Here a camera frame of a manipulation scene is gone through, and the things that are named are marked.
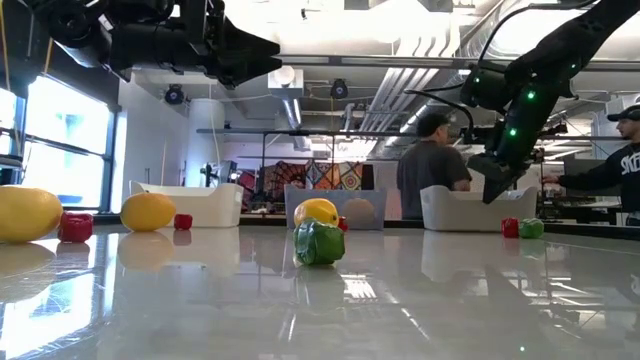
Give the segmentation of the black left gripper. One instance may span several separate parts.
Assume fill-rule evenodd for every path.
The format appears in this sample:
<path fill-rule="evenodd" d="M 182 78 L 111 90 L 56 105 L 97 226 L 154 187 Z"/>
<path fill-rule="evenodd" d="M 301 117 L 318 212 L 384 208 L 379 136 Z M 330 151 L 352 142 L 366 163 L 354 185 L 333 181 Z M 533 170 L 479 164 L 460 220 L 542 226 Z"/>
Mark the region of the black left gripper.
<path fill-rule="evenodd" d="M 125 73 L 133 69 L 167 70 L 176 74 L 200 72 L 219 78 L 223 58 L 267 57 L 226 66 L 222 84 L 227 89 L 278 70 L 282 60 L 276 42 L 237 28 L 229 18 L 207 22 L 202 29 L 169 22 L 125 23 L 111 31 L 110 69 Z"/>

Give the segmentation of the yellow lemon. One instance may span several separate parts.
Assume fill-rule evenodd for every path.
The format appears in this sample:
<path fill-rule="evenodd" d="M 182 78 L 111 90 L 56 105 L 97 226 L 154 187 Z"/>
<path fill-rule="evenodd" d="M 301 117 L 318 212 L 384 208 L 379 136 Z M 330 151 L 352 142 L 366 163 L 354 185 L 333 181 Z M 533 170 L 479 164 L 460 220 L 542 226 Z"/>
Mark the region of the yellow lemon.
<path fill-rule="evenodd" d="M 342 207 L 341 215 L 353 229 L 373 229 L 376 225 L 374 205 L 363 198 L 353 198 L 346 201 Z"/>
<path fill-rule="evenodd" d="M 46 190 L 0 186 L 0 242 L 38 240 L 58 227 L 62 213 L 59 199 Z"/>
<path fill-rule="evenodd" d="M 300 225 L 309 218 L 334 226 L 339 224 L 339 214 L 336 206 L 325 198 L 308 199 L 296 207 L 293 216 L 295 226 Z"/>
<path fill-rule="evenodd" d="M 166 227 L 176 214 L 174 202 L 159 193 L 137 193 L 122 205 L 122 224 L 134 232 L 152 232 Z"/>

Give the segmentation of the white plastic basket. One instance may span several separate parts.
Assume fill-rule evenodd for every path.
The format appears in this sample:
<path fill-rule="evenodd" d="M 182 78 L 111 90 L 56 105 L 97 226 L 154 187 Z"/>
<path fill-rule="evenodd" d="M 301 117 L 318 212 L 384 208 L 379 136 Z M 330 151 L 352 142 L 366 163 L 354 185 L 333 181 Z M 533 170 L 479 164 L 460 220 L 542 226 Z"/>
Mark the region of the white plastic basket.
<path fill-rule="evenodd" d="M 244 188 L 234 183 L 223 183 L 215 188 L 160 186 L 129 182 L 130 194 L 158 193 L 169 197 L 178 214 L 189 214 L 193 227 L 229 228 L 240 222 Z"/>
<path fill-rule="evenodd" d="M 537 189 L 529 187 L 503 192 L 490 204 L 481 192 L 450 191 L 431 186 L 420 191 L 424 228 L 445 232 L 499 232 L 506 218 L 536 216 Z"/>

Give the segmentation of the small green bell pepper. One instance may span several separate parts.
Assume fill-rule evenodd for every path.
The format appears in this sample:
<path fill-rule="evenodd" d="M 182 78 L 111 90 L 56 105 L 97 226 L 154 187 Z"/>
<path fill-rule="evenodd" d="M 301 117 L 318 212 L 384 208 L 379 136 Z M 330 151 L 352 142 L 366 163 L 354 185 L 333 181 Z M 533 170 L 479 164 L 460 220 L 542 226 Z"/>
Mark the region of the small green bell pepper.
<path fill-rule="evenodd" d="M 523 219 L 519 223 L 518 234 L 523 239 L 539 239 L 544 231 L 544 223 L 537 218 Z"/>
<path fill-rule="evenodd" d="M 294 254 L 303 265 L 331 265 L 345 254 L 343 230 L 314 218 L 295 228 L 293 242 Z"/>

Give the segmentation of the large glass window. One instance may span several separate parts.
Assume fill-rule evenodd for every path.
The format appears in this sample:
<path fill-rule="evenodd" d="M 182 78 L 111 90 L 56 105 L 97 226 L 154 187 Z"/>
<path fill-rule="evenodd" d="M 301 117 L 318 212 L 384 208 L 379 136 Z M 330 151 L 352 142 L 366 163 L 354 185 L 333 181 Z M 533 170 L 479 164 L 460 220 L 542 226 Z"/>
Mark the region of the large glass window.
<path fill-rule="evenodd" d="M 109 209 L 116 113 L 50 77 L 0 88 L 0 184 L 44 189 L 65 208 Z"/>

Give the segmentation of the person's feet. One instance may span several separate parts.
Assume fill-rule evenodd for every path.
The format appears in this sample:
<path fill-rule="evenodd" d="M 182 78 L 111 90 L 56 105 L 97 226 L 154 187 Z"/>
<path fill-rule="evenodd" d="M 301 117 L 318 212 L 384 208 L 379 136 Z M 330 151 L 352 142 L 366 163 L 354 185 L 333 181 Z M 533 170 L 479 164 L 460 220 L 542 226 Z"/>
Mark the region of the person's feet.
<path fill-rule="evenodd" d="M 640 104 L 609 114 L 607 119 L 617 123 L 621 137 L 629 141 L 627 145 L 587 172 L 544 176 L 542 182 L 581 191 L 619 186 L 621 209 L 627 214 L 626 225 L 640 227 Z"/>

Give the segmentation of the white round pillar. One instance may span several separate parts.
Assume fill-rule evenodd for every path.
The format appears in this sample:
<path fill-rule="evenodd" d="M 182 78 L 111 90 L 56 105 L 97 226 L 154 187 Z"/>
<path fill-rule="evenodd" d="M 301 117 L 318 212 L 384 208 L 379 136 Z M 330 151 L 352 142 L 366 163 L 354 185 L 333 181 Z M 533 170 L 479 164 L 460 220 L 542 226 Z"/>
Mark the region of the white round pillar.
<path fill-rule="evenodd" d="M 208 162 L 218 163 L 222 154 L 224 104 L 214 99 L 193 99 L 189 107 L 185 185 L 200 187 L 200 169 Z"/>

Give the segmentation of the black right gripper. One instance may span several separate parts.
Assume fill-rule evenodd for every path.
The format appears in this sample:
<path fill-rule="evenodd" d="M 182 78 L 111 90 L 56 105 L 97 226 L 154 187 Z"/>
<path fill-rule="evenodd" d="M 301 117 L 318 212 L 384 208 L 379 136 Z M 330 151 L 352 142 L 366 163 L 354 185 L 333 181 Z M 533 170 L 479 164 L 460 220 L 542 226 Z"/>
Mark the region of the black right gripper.
<path fill-rule="evenodd" d="M 541 116 L 508 112 L 495 156 L 469 157 L 467 166 L 484 176 L 483 203 L 492 203 L 524 175 L 532 162 L 531 154 L 542 127 Z"/>

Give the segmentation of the silver ventilation duct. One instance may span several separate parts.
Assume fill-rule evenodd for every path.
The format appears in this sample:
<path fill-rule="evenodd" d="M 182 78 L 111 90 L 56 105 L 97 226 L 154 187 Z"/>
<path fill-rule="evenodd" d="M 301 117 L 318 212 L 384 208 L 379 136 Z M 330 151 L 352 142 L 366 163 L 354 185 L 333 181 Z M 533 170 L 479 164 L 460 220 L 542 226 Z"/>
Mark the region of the silver ventilation duct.
<path fill-rule="evenodd" d="M 458 12 L 431 13 L 417 28 L 400 37 L 397 54 L 401 57 L 475 58 L 480 47 L 507 9 L 511 0 L 469 0 L 474 4 L 485 3 L 489 7 L 479 20 L 468 25 Z M 387 132 L 394 124 L 402 132 L 415 128 L 417 119 L 430 109 L 428 100 L 406 94 L 406 89 L 431 90 L 435 95 L 448 94 L 462 83 L 463 76 L 452 69 L 390 68 L 368 112 L 359 127 L 362 132 Z"/>

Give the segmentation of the black computer monitor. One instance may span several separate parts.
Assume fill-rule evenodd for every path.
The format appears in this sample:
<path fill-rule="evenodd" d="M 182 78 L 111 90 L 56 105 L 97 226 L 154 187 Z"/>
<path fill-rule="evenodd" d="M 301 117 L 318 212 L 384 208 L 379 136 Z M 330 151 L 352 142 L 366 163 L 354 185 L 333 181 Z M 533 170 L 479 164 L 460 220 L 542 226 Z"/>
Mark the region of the black computer monitor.
<path fill-rule="evenodd" d="M 604 160 L 599 159 L 577 159 L 570 158 L 564 161 L 564 174 L 565 175 L 576 175 L 580 173 L 587 172 L 601 164 L 604 163 Z M 610 187 L 606 189 L 596 189 L 596 190 L 576 190 L 576 189 L 566 189 L 566 193 L 569 197 L 581 197 L 581 196 L 618 196 L 619 188 L 618 187 Z"/>

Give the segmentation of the black aluminium table frame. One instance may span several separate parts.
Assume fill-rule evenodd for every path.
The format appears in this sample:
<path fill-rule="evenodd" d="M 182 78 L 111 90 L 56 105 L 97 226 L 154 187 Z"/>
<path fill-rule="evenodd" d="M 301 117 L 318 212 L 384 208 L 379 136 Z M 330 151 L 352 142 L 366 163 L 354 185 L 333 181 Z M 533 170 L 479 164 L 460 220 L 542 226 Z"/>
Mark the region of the black aluminium table frame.
<path fill-rule="evenodd" d="M 241 218 L 240 226 L 285 226 L 282 218 Z M 386 220 L 385 229 L 418 229 L 422 223 L 413 220 Z M 595 238 L 640 241 L 640 227 L 618 227 L 590 224 L 545 223 L 545 232 Z"/>

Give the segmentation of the colourful patterned quilt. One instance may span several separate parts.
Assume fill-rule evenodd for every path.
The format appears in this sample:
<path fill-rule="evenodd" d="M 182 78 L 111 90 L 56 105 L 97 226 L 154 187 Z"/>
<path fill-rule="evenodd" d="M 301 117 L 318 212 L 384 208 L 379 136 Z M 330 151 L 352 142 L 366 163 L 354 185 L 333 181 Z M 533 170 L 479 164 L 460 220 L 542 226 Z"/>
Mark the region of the colourful patterned quilt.
<path fill-rule="evenodd" d="M 359 162 L 279 161 L 265 168 L 262 194 L 267 201 L 283 202 L 286 185 L 314 190 L 364 190 L 363 178 L 364 165 Z"/>

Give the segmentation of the grey overhead light bar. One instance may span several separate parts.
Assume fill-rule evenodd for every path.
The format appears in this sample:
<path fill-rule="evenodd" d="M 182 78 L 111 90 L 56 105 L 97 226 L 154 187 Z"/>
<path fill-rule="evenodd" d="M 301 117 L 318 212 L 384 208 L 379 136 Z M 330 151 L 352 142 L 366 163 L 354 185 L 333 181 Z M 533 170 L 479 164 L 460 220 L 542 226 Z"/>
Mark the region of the grey overhead light bar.
<path fill-rule="evenodd" d="M 279 55 L 284 65 L 335 66 L 376 68 L 434 68 L 465 69 L 477 62 L 472 58 L 448 57 L 398 57 L 398 56 L 346 56 L 346 55 Z M 640 61 L 593 60 L 585 68 L 587 72 L 640 72 Z"/>

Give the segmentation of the person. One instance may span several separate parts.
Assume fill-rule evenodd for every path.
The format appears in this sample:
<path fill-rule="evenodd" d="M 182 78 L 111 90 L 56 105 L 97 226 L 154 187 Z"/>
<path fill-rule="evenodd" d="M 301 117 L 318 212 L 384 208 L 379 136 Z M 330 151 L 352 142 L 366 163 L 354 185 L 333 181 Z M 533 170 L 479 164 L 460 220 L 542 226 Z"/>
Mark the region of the person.
<path fill-rule="evenodd" d="M 417 122 L 418 140 L 401 156 L 396 184 L 400 191 L 403 220 L 421 220 L 420 191 L 444 186 L 469 192 L 472 176 L 458 150 L 448 144 L 450 121 L 443 114 L 424 115 Z"/>

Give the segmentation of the grey translucent plastic basket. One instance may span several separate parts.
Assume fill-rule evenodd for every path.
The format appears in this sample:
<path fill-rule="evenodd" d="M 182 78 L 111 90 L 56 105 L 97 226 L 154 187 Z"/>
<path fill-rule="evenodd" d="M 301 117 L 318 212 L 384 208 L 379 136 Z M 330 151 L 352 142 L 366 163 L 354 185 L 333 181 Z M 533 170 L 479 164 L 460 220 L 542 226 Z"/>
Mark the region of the grey translucent plastic basket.
<path fill-rule="evenodd" d="M 305 200 L 312 198 L 325 198 L 331 201 L 337 208 L 338 214 L 344 203 L 353 198 L 363 198 L 370 201 L 375 208 L 376 225 L 373 229 L 353 229 L 349 230 L 382 230 L 385 221 L 385 209 L 387 192 L 385 190 L 316 190 L 299 189 L 293 185 L 286 185 L 284 188 L 286 225 L 289 229 L 294 229 L 294 210 Z"/>

